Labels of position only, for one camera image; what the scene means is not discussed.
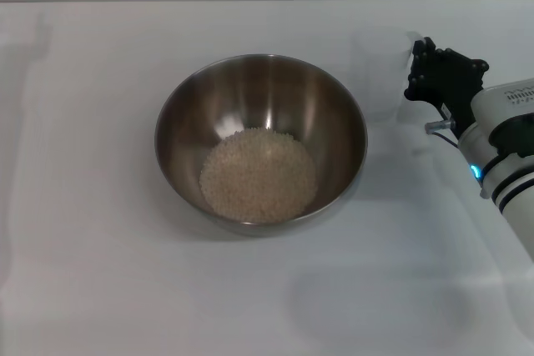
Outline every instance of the white tabletop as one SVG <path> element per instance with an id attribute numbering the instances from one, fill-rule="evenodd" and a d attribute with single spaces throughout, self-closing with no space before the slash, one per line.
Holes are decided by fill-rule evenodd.
<path id="1" fill-rule="evenodd" d="M 350 87 L 377 24 L 484 58 L 485 85 L 534 75 L 534 0 L 1 5 L 0 354 L 534 355 L 531 264 L 430 105 L 370 121 L 360 185 L 277 238 L 221 231 L 158 170 L 189 74 L 278 53 Z"/>

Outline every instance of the metal bowl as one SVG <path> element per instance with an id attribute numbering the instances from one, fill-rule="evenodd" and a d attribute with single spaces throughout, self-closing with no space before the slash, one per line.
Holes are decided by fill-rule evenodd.
<path id="1" fill-rule="evenodd" d="M 209 151 L 236 131 L 257 127 L 290 133 L 315 161 L 319 189 L 292 220 L 228 220 L 200 192 Z M 265 235 L 303 223 L 340 197 L 362 168 L 367 132 L 356 101 L 331 75 L 294 58 L 258 54 L 227 58 L 183 81 L 159 115 L 155 147 L 164 176 L 183 199 L 227 229 Z"/>

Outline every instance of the uncooked rice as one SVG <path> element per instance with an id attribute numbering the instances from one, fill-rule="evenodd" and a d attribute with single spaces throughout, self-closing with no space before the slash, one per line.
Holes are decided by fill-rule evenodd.
<path id="1" fill-rule="evenodd" d="M 317 191 L 315 164 L 289 134 L 249 128 L 220 142 L 200 174 L 204 198 L 220 216 L 276 223 L 301 214 Z"/>

